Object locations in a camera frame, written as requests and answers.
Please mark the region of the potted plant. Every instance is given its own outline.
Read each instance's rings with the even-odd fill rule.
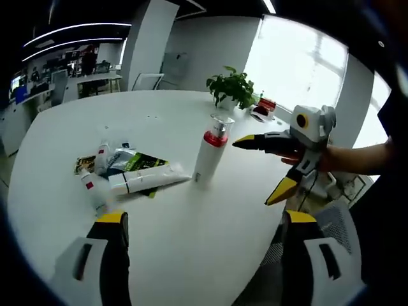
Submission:
[[[239,105],[240,109],[250,107],[255,103],[252,96],[254,83],[246,80],[246,73],[237,73],[235,68],[224,66],[229,76],[214,75],[207,80],[207,87],[214,97],[215,106],[233,110]]]

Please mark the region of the white pot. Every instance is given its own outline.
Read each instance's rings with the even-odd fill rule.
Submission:
[[[232,101],[232,97],[227,97],[218,104],[218,107],[232,112],[237,105],[238,101]]]

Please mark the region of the cable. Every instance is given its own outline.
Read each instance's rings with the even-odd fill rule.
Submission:
[[[298,208],[298,212],[302,209],[303,203],[305,203],[306,198],[309,196],[310,192],[312,191],[312,189],[313,189],[313,187],[314,187],[314,184],[315,184],[316,181],[317,181],[317,177],[319,176],[319,172],[318,172],[318,170],[317,170],[317,167],[315,168],[315,170],[316,170],[316,176],[314,177],[313,184],[311,185],[311,187],[309,188],[309,190],[308,190],[307,192],[305,192],[305,196],[303,197],[303,200],[302,200],[302,202],[300,203],[300,206],[299,206],[299,208]]]

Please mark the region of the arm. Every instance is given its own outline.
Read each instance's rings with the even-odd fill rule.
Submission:
[[[361,149],[345,149],[329,145],[323,153],[319,170],[376,175],[381,174],[394,155],[395,148],[391,138],[382,145]],[[296,164],[298,159],[282,158],[282,162]]]

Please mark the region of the green leaves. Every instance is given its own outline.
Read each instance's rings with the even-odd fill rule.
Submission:
[[[255,103],[252,97],[254,83],[246,81],[246,73],[237,73],[237,70],[230,66],[224,66],[224,68],[231,72],[229,76],[213,75],[206,82],[214,97],[215,105],[217,106],[229,96],[233,101],[238,101],[240,109],[250,107]]]

